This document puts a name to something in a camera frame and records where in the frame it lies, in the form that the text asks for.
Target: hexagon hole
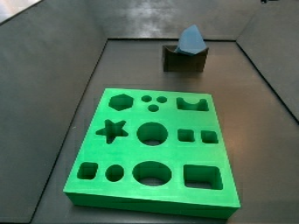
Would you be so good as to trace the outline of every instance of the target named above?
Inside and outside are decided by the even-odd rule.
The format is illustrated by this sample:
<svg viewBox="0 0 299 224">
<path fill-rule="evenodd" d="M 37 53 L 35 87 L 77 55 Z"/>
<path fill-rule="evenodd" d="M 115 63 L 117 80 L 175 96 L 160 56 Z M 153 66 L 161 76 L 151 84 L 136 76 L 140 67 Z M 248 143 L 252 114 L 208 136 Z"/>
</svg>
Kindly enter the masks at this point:
<svg viewBox="0 0 299 224">
<path fill-rule="evenodd" d="M 133 106 L 133 100 L 127 94 L 119 94 L 111 97 L 108 106 L 117 111 L 129 109 Z"/>
</svg>

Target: shape sorter board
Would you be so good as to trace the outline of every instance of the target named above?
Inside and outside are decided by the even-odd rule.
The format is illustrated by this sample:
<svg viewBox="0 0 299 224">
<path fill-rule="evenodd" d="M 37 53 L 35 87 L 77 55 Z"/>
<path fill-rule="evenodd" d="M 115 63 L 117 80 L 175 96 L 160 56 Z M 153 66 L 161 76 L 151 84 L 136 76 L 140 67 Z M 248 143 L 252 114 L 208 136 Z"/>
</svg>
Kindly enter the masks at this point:
<svg viewBox="0 0 299 224">
<path fill-rule="evenodd" d="M 64 192 L 75 205 L 228 218 L 240 205 L 211 95 L 105 89 Z"/>
</svg>

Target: blue object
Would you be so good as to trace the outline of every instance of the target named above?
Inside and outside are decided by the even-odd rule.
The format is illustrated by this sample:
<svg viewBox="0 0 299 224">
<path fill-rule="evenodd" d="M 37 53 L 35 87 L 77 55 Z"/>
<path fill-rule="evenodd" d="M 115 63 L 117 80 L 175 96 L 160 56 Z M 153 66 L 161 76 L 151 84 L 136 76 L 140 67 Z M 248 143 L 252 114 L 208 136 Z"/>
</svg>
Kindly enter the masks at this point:
<svg viewBox="0 0 299 224">
<path fill-rule="evenodd" d="M 197 26 L 193 24 L 183 31 L 175 52 L 192 56 L 200 53 L 205 48 L 207 46 L 201 38 L 201 33 Z"/>
</svg>

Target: gray wall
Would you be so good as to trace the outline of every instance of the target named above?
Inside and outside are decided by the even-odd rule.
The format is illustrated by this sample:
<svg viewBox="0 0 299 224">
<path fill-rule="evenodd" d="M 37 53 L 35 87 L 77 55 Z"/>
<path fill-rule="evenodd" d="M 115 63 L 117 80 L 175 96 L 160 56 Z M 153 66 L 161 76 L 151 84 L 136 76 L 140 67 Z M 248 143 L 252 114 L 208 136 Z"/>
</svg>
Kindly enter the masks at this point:
<svg viewBox="0 0 299 224">
<path fill-rule="evenodd" d="M 0 222 L 32 218 L 105 43 L 80 0 L 0 26 Z"/>
<path fill-rule="evenodd" d="M 299 2 L 268 2 L 237 43 L 299 121 Z"/>
<path fill-rule="evenodd" d="M 236 40 L 259 0 L 88 1 L 109 38 L 177 39 L 192 24 L 205 39 Z"/>
</svg>

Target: gray floor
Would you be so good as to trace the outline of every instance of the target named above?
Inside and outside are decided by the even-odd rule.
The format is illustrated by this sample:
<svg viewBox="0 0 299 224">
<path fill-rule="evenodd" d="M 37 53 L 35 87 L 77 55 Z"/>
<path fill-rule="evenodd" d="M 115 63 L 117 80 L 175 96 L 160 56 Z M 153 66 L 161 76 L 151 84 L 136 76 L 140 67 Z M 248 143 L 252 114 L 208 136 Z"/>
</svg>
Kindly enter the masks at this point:
<svg viewBox="0 0 299 224">
<path fill-rule="evenodd" d="M 169 41 L 108 41 L 75 115 L 33 223 L 224 223 L 168 214 L 73 206 L 63 194 L 104 88 L 213 96 L 242 208 L 228 223 L 298 223 L 299 126 L 235 43 L 208 42 L 203 73 L 164 73 Z"/>
</svg>

